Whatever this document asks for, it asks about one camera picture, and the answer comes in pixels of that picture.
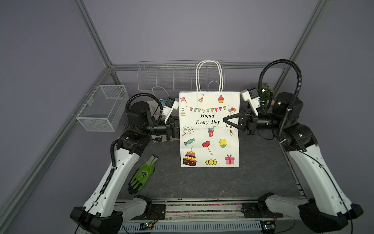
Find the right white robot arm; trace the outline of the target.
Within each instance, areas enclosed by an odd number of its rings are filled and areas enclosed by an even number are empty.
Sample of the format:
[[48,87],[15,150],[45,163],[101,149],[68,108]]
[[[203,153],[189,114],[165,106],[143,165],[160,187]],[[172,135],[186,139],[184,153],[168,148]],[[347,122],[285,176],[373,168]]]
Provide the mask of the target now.
[[253,135],[257,130],[272,130],[279,138],[283,155],[300,169],[312,196],[306,199],[281,197],[266,193],[258,198],[259,210],[288,215],[301,220],[315,233],[342,230],[352,225],[353,220],[363,214],[360,205],[354,204],[344,194],[326,165],[318,141],[312,130],[298,123],[303,102],[296,98],[292,108],[293,94],[280,93],[275,102],[267,104],[271,113],[260,113],[265,103],[260,101],[256,89],[241,92],[242,99],[249,107],[238,114],[224,118],[224,122],[234,128]]

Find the white party paper bag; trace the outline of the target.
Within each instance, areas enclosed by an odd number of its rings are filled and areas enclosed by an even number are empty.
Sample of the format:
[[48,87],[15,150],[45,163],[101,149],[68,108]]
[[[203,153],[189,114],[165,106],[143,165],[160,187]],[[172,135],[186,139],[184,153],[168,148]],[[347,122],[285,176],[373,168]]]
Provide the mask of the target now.
[[[204,65],[218,68],[217,91],[203,91],[199,73]],[[239,134],[225,117],[239,112],[239,92],[225,92],[222,67],[215,60],[200,62],[195,70],[195,91],[179,93],[180,162],[186,168],[239,166]]]

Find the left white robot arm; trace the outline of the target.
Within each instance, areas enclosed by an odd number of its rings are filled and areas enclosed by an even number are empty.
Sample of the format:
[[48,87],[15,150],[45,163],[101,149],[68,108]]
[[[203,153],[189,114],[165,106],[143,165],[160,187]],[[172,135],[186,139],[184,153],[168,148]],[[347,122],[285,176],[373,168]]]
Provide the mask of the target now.
[[70,214],[79,228],[91,234],[117,234],[125,221],[160,217],[152,210],[152,199],[142,195],[115,210],[118,195],[152,135],[166,135],[171,139],[179,133],[179,119],[171,116],[172,111],[178,109],[179,102],[171,98],[165,104],[160,100],[156,102],[160,108],[157,119],[152,116],[147,102],[132,103],[131,99],[127,102],[125,112],[129,125],[120,138],[111,143],[108,170],[84,205],[74,207]]

